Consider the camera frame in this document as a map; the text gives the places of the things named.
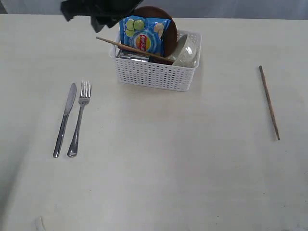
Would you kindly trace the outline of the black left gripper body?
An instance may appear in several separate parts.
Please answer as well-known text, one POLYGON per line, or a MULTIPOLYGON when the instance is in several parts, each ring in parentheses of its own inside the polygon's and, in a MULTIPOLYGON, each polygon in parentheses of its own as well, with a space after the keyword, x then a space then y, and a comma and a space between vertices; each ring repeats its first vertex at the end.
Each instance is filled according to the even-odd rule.
POLYGON ((112 28, 131 15, 142 0, 64 0, 60 10, 66 21, 75 16, 89 16, 93 30, 98 33, 105 26, 112 28))

